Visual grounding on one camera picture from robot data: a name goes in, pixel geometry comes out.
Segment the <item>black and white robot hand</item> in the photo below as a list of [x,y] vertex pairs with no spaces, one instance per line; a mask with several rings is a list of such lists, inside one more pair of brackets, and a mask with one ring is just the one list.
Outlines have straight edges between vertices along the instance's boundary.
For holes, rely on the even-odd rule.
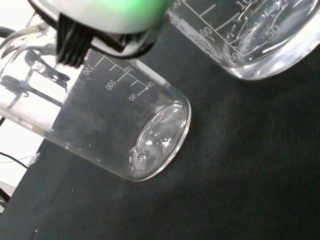
[[79,67],[90,49],[120,60],[145,55],[166,23],[170,0],[30,0],[56,31],[56,62]]

